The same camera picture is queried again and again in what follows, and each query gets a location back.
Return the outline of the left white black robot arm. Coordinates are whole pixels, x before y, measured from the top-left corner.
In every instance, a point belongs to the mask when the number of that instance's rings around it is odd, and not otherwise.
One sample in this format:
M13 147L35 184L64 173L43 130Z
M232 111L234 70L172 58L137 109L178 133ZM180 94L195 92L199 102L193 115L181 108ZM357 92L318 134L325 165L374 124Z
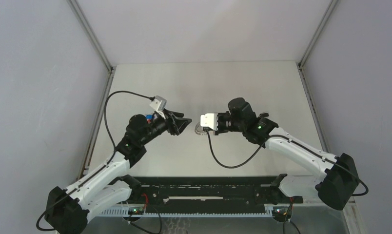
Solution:
M183 113L164 111L148 122L142 114L130 118L125 134L111 156L87 175L62 189L53 188L40 216L60 234L80 234L96 216L111 206L128 201L136 203L142 191L124 177L146 154L145 145L168 132L180 135L192 122Z

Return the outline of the silver keyring with chain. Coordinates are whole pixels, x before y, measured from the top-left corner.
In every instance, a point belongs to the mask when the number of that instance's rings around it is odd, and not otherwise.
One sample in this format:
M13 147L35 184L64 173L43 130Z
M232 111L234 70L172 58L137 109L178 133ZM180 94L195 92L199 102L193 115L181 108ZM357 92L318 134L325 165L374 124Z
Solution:
M203 130L203 127L195 127L195 133L198 135L198 136L204 136L204 135L206 135L206 132Z

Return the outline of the black capped silver key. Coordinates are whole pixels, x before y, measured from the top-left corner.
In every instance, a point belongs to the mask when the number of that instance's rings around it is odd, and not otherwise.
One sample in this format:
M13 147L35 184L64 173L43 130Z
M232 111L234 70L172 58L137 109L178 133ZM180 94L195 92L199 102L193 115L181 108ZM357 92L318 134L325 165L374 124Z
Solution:
M269 117L269 113L261 113L259 116L260 116L261 118L263 118L263 117Z

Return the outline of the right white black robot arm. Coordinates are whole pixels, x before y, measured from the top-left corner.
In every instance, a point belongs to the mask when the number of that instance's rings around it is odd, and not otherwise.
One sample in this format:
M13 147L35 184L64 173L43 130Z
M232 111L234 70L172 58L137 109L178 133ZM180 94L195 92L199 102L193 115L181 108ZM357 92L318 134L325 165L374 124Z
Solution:
M343 210L361 184L354 159L324 152L286 132L267 113L256 115L244 98L234 98L228 111L214 114L215 135L239 132L252 144L275 151L305 168L312 176L310 187L327 206Z

